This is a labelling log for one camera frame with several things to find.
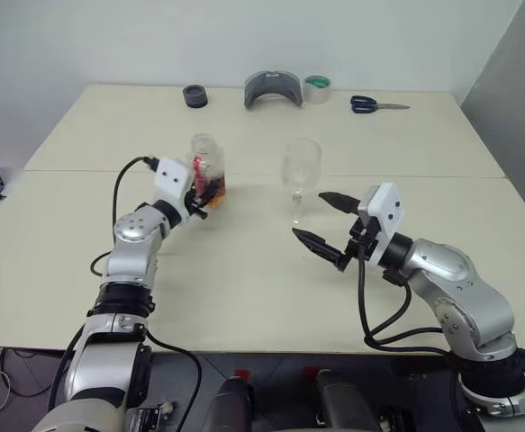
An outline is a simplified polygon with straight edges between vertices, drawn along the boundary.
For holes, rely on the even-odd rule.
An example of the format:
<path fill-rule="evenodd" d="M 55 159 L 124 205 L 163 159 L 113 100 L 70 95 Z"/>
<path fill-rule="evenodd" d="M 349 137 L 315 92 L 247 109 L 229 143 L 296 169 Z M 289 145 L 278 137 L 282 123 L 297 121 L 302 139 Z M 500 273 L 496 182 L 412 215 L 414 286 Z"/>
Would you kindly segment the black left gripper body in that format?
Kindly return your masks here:
<path fill-rule="evenodd" d="M 188 221 L 192 216 L 205 220 L 208 217 L 208 213 L 203 207 L 202 198 L 197 195 L 195 188 L 191 187 L 184 197 L 183 221 Z"/>

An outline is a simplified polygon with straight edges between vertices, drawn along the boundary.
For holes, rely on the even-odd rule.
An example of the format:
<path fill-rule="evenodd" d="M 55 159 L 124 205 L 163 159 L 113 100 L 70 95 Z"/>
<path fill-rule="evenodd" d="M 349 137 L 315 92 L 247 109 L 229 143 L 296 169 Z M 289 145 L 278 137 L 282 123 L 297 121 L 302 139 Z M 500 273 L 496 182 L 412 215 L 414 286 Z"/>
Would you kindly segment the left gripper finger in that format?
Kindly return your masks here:
<path fill-rule="evenodd" d="M 196 181 L 196 202 L 199 205 L 207 205 L 215 196 L 215 181 L 197 180 Z"/>

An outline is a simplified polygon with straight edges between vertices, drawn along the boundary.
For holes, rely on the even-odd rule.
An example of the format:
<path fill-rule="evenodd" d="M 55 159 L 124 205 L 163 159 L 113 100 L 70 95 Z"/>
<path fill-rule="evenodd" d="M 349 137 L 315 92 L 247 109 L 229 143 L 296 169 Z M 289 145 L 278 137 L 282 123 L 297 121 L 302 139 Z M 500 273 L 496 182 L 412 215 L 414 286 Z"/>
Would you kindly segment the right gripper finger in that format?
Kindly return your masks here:
<path fill-rule="evenodd" d="M 344 272 L 348 266 L 348 256 L 326 243 L 324 238 L 304 229 L 292 228 L 295 237 L 318 257 L 333 264 Z"/>
<path fill-rule="evenodd" d="M 338 211 L 358 215 L 360 200 L 352 196 L 336 192 L 321 192 L 318 196 Z"/>

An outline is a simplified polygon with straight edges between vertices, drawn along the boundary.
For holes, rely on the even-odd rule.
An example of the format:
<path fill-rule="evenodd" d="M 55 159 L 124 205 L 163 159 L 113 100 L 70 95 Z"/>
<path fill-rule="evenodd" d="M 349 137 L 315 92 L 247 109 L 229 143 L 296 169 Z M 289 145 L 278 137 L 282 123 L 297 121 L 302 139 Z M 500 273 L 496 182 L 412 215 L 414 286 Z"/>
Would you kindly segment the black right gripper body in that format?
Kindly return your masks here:
<path fill-rule="evenodd" d="M 352 258 L 358 259 L 359 251 L 368 260 L 378 242 L 378 219 L 368 215 L 360 216 L 358 210 L 350 210 L 348 213 L 356 215 L 357 219 L 349 230 L 350 239 L 344 251 L 344 261 L 348 263 Z"/>

